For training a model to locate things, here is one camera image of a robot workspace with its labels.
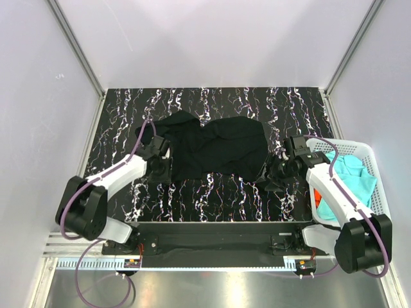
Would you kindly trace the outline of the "black t shirt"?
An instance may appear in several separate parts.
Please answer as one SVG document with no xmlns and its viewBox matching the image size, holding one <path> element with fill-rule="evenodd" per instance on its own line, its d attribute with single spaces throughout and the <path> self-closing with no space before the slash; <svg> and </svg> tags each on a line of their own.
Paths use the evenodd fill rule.
<svg viewBox="0 0 411 308">
<path fill-rule="evenodd" d="M 268 157 L 263 125 L 248 117 L 217 119 L 200 125 L 187 111 L 178 112 L 138 127 L 141 142 L 150 143 L 154 135 L 170 142 L 171 175 L 165 182 L 200 180 L 206 173 L 237 175 L 248 182 L 258 179 Z"/>
</svg>

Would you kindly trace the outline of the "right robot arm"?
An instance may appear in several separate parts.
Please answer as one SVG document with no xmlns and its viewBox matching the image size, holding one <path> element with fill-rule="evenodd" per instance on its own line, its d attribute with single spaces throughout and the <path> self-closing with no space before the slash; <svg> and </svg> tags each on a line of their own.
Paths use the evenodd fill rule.
<svg viewBox="0 0 411 308">
<path fill-rule="evenodd" d="M 309 146 L 310 135 L 287 137 L 283 157 L 267 158 L 258 181 L 266 191 L 282 190 L 288 179 L 303 178 L 333 211 L 337 225 L 323 222 L 312 209 L 315 223 L 301 230 L 304 244 L 336 258 L 346 273 L 362 271 L 384 277 L 392 260 L 392 222 L 363 204 L 338 176 L 335 160 Z"/>
</svg>

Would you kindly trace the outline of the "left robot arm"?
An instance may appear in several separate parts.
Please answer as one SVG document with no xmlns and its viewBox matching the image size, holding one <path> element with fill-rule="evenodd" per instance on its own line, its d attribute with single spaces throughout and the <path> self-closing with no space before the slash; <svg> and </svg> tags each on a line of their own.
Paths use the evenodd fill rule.
<svg viewBox="0 0 411 308">
<path fill-rule="evenodd" d="M 170 141 L 154 136 L 108 169 L 87 178 L 74 176 L 67 182 L 55 221 L 70 240 L 106 240 L 126 253 L 139 245 L 136 227 L 108 216 L 108 202 L 134 180 L 146 177 L 153 183 L 171 182 Z"/>
</svg>

